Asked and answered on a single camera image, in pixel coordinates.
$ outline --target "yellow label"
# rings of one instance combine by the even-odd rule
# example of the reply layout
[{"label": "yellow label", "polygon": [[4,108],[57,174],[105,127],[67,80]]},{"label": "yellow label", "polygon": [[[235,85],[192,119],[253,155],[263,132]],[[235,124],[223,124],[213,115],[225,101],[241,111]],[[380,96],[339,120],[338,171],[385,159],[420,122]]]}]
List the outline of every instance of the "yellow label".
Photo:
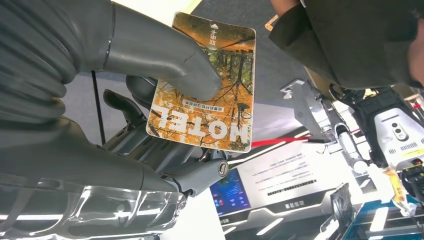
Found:
[{"label": "yellow label", "polygon": [[398,174],[395,171],[387,170],[384,172],[390,178],[391,186],[394,190],[394,197],[392,198],[395,203],[402,203],[406,200],[406,195],[402,188],[401,180],[398,177]]},{"label": "yellow label", "polygon": [[424,154],[424,148],[420,148],[420,149],[417,149],[417,150],[406,152],[402,156],[404,156],[404,157],[408,156],[408,157],[413,158],[413,157],[418,157],[418,156],[423,155],[423,154]]}]

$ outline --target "display screen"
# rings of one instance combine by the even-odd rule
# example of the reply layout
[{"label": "display screen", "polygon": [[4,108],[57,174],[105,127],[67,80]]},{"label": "display screen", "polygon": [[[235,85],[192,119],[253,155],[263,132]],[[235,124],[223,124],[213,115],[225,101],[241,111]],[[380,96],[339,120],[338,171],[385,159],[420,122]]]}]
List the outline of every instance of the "display screen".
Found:
[{"label": "display screen", "polygon": [[210,186],[210,191],[219,216],[251,207],[237,169]]}]

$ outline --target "white wall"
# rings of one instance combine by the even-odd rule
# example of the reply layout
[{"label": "white wall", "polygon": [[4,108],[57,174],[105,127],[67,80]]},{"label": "white wall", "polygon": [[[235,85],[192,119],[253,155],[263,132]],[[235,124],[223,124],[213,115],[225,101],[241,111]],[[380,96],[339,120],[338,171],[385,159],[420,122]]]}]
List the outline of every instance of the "white wall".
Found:
[{"label": "white wall", "polygon": [[113,0],[168,26],[176,12],[191,13],[202,0]]}]

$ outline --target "dark jacket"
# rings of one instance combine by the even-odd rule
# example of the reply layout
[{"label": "dark jacket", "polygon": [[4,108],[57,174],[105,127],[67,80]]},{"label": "dark jacket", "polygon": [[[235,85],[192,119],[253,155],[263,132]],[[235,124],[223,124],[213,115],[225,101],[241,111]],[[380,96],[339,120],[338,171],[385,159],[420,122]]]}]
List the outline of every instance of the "dark jacket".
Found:
[{"label": "dark jacket", "polygon": [[286,12],[269,38],[307,68],[350,89],[422,87],[409,74],[407,52],[424,0],[305,0],[305,6]]}]

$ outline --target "person's arm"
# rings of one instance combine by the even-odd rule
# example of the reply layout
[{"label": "person's arm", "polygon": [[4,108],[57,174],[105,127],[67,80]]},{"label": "person's arm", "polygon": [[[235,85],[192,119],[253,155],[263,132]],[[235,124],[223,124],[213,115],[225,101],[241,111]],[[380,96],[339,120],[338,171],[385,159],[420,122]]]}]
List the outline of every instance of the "person's arm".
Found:
[{"label": "person's arm", "polygon": [[270,0],[270,2],[279,17],[281,17],[290,9],[301,4],[299,0]]},{"label": "person's arm", "polygon": [[270,0],[279,16],[269,39],[323,78],[337,83],[305,8],[299,0]]},{"label": "person's arm", "polygon": [[416,38],[409,46],[407,62],[411,77],[424,86],[424,19],[419,19],[417,25]]}]

